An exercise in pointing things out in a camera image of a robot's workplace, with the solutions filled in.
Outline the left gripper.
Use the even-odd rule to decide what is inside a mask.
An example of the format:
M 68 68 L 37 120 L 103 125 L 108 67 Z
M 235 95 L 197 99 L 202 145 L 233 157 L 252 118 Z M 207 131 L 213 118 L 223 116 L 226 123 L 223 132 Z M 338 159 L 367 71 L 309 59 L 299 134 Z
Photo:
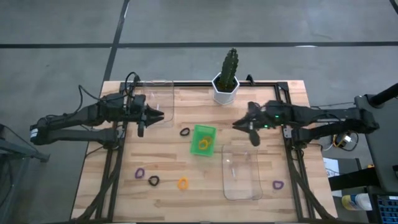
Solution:
M 132 121 L 143 122 L 147 127 L 162 121 L 164 112 L 146 105 L 146 95 L 136 95 L 132 100 Z

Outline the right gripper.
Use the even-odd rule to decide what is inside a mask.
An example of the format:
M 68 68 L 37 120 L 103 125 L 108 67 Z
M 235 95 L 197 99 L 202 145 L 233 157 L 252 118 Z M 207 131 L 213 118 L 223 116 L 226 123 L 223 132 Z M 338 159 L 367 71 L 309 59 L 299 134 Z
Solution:
M 271 128 L 271 122 L 268 115 L 264 111 L 261 111 L 262 107 L 253 101 L 248 103 L 248 114 L 243 118 L 235 121 L 233 123 L 233 129 L 242 131 L 245 133 L 250 133 L 252 130 Z

